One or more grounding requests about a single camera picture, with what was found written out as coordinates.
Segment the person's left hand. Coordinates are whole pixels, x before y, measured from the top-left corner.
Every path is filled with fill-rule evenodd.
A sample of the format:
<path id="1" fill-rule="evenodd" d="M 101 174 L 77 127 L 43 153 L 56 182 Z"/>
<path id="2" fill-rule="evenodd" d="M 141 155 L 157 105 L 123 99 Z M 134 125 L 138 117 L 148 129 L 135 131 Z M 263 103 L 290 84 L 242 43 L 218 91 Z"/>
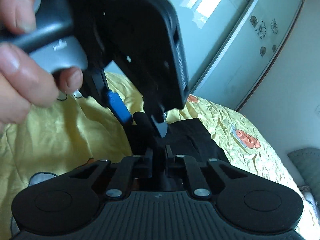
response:
<path id="1" fill-rule="evenodd" d="M 16 36 L 35 32 L 36 0 L 1 0 L 1 26 Z M 30 57 L 39 45 L 12 40 L 1 42 L 1 129 L 22 123 L 32 106 L 48 108 L 61 92 L 73 94 L 84 81 L 77 67 L 63 69 L 57 77 Z"/>

